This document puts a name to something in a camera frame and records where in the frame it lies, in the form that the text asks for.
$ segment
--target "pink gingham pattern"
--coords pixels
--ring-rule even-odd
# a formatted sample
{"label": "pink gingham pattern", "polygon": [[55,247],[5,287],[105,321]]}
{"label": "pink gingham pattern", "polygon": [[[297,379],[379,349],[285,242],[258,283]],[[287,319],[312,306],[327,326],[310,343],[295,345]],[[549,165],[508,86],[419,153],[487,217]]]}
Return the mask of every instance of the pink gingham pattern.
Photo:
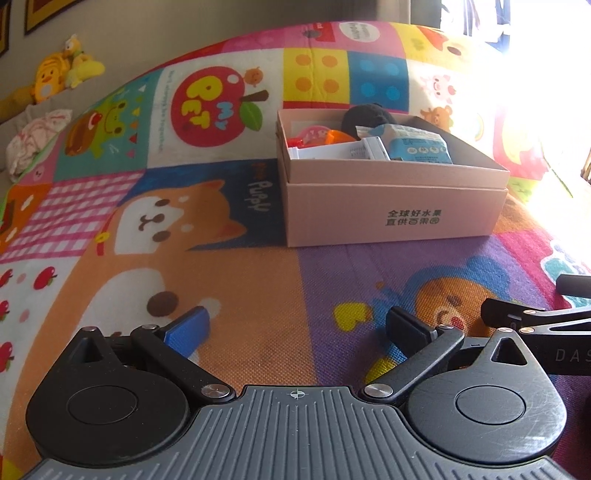
{"label": "pink gingham pattern", "polygon": [[55,183],[0,263],[81,256],[142,175],[135,171]]}

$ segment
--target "picture frame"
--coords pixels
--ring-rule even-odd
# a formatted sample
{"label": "picture frame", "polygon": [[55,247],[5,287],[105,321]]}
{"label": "picture frame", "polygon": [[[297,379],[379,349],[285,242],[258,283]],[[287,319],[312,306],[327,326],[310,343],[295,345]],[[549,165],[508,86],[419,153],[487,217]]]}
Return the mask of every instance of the picture frame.
{"label": "picture frame", "polygon": [[25,35],[82,0],[27,0]]}
{"label": "picture frame", "polygon": [[0,57],[8,50],[10,31],[10,2],[0,8]]}

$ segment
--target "white plastic container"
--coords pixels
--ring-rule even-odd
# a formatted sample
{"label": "white plastic container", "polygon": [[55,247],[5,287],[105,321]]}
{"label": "white plastic container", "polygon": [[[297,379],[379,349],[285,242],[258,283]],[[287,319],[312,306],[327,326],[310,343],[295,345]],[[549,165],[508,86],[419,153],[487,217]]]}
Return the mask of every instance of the white plastic container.
{"label": "white plastic container", "polygon": [[362,138],[358,142],[288,149],[292,160],[322,158],[329,160],[390,160],[380,137]]}

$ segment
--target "blue square with blue dots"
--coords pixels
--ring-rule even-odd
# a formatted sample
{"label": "blue square with blue dots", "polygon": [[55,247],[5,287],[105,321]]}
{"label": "blue square with blue dots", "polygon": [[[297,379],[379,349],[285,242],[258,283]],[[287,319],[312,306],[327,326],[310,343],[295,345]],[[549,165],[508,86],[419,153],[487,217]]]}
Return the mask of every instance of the blue square with blue dots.
{"label": "blue square with blue dots", "polygon": [[408,112],[408,66],[404,59],[348,52],[350,103],[378,103]]}

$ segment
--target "cardboard box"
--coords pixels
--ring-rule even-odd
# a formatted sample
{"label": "cardboard box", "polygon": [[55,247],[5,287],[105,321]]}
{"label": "cardboard box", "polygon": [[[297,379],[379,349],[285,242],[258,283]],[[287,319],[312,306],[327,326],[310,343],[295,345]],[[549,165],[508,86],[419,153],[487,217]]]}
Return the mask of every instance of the cardboard box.
{"label": "cardboard box", "polygon": [[277,157],[287,245],[360,244],[490,235],[509,172],[411,115],[398,123],[440,134],[453,165],[383,160],[291,160],[286,138],[310,125],[339,128],[344,110],[278,112]]}

